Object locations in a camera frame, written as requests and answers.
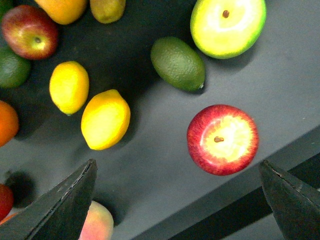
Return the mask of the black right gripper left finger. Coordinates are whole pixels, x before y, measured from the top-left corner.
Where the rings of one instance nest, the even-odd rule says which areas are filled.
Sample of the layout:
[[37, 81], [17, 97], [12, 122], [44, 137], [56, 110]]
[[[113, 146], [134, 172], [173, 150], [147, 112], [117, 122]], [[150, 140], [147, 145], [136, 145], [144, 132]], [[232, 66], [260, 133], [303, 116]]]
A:
[[2, 240], [77, 240], [80, 237], [97, 177], [88, 160], [75, 172], [0, 226]]

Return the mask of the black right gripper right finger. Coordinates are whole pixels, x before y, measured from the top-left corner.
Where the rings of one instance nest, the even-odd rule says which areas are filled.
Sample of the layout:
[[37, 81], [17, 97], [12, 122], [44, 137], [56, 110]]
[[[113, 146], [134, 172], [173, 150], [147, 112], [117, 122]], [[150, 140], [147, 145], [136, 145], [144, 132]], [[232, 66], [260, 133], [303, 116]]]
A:
[[259, 165], [265, 199], [286, 240], [320, 238], [320, 192], [265, 160]]

